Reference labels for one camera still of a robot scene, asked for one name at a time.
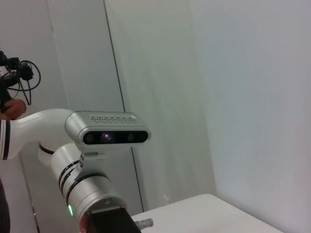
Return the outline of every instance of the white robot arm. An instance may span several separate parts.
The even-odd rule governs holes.
[[[32,141],[39,141],[43,148],[51,151],[72,142],[64,127],[72,113],[67,109],[49,109],[20,120],[1,120],[0,159],[12,159]]]
[[[53,109],[2,121],[1,159],[16,156],[30,141],[40,141],[55,151],[51,168],[82,233],[139,233],[136,224],[141,222],[135,224],[127,213],[126,203],[104,172],[104,162],[149,139],[145,123],[132,113]]]

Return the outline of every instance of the camera lens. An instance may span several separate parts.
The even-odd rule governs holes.
[[[113,136],[110,133],[102,133],[101,143],[111,143],[113,141]]]
[[[130,133],[127,137],[127,141],[129,143],[133,143],[135,141],[135,135],[133,133]]]
[[[89,133],[88,135],[86,135],[85,137],[85,141],[86,141],[86,144],[93,144],[94,143],[94,135]]]

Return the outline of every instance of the cylindrical joint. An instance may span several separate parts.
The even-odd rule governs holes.
[[[104,172],[98,172],[98,169],[95,172],[90,169],[83,175],[76,172],[80,157],[75,144],[64,145],[53,154],[51,167],[63,197],[82,230],[91,213],[126,208],[126,203]]]

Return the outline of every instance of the camera housing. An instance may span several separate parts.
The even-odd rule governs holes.
[[[81,152],[131,147],[150,139],[146,124],[133,113],[79,111],[68,117],[65,130]]]

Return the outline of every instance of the camera vent grille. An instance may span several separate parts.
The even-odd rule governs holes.
[[[134,117],[95,117],[93,116],[92,121],[96,123],[115,123],[115,124],[124,124],[124,123],[137,123],[137,120]]]

